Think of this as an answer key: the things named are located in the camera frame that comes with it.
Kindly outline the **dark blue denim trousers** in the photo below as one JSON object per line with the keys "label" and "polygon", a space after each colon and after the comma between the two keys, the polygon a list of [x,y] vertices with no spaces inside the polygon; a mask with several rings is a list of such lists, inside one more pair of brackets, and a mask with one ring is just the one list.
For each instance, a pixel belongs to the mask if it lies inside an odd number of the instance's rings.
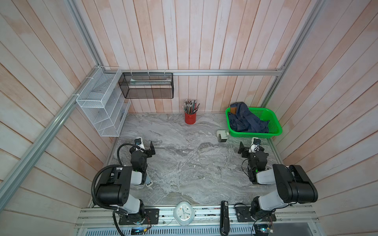
{"label": "dark blue denim trousers", "polygon": [[262,121],[249,110],[249,107],[244,102],[235,102],[229,108],[229,124],[233,131],[248,133],[269,132],[269,121]]}

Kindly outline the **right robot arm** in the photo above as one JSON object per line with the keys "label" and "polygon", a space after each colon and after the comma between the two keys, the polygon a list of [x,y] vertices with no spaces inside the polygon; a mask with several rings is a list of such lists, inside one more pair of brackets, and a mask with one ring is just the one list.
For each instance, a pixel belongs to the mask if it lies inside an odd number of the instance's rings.
{"label": "right robot arm", "polygon": [[300,165],[273,164],[271,169],[266,168],[269,154],[261,146],[259,138],[253,138],[249,147],[240,143],[238,153],[248,161],[247,169],[243,172],[250,182],[276,186],[276,190],[254,197],[250,208],[253,220],[263,220],[270,217],[275,210],[292,204],[314,203],[318,200],[315,185]]}

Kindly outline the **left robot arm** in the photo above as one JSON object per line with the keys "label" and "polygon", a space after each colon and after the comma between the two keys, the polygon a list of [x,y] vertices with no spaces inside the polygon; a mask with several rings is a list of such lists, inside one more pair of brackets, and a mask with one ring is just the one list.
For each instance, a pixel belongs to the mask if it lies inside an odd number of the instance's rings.
{"label": "left robot arm", "polygon": [[[123,164],[120,150],[130,147],[131,165]],[[134,143],[123,143],[117,149],[118,164],[103,167],[95,175],[91,184],[92,201],[104,209],[110,209],[121,219],[129,220],[132,224],[143,224],[147,219],[145,206],[141,199],[130,194],[132,185],[151,186],[153,184],[147,173],[148,158],[156,154],[153,143],[145,148],[142,138]]]}

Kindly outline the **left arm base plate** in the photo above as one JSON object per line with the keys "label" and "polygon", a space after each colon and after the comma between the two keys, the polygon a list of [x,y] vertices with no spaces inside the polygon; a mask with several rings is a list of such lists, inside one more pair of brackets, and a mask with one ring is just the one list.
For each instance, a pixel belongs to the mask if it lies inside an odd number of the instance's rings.
{"label": "left arm base plate", "polygon": [[159,220],[159,209],[148,208],[140,210],[136,214],[128,214],[121,216],[119,220],[120,225],[157,225]]}

